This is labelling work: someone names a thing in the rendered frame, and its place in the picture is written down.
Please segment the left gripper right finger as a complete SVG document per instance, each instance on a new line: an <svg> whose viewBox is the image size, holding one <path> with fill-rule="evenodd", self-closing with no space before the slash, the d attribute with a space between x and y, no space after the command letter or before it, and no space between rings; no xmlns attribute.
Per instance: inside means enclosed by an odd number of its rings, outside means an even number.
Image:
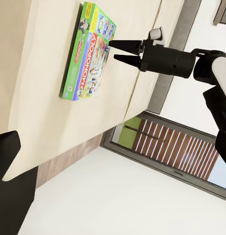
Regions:
<svg viewBox="0 0 226 235"><path fill-rule="evenodd" d="M226 163L226 131L219 130L215 141L215 148Z"/></svg>

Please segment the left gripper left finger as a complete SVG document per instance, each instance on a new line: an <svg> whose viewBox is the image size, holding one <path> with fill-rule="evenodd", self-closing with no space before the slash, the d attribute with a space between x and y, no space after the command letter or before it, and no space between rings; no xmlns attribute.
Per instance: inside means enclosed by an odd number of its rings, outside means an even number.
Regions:
<svg viewBox="0 0 226 235"><path fill-rule="evenodd" d="M0 134L0 182L21 149L16 130Z"/></svg>

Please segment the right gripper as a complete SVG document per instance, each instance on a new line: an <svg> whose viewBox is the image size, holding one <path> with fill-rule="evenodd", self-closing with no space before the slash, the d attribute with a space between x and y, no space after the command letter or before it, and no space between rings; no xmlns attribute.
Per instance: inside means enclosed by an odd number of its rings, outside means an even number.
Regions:
<svg viewBox="0 0 226 235"><path fill-rule="evenodd" d="M172 75L179 56L177 49L153 45L154 40L111 40L108 46L134 55L115 54L114 59L137 67L141 72ZM140 53L143 53L142 59Z"/></svg>

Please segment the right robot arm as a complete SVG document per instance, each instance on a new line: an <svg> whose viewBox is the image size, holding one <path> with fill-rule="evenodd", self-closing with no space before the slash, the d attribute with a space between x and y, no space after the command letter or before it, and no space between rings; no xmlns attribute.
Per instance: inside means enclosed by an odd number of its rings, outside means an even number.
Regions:
<svg viewBox="0 0 226 235"><path fill-rule="evenodd" d="M214 85L203 93L207 108L219 130L226 131L226 53L195 48L192 52L164 47L163 27L149 31L145 40L111 40L108 46L134 55L115 54L114 59L155 72L188 79L193 69L195 80ZM143 53L142 59L140 53Z"/></svg>

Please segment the board game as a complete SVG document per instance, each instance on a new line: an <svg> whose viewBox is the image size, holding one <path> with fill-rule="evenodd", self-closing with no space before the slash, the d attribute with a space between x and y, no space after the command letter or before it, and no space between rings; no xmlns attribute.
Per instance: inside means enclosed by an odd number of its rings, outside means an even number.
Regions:
<svg viewBox="0 0 226 235"><path fill-rule="evenodd" d="M116 28L95 3L84 2L62 98L97 98Z"/></svg>

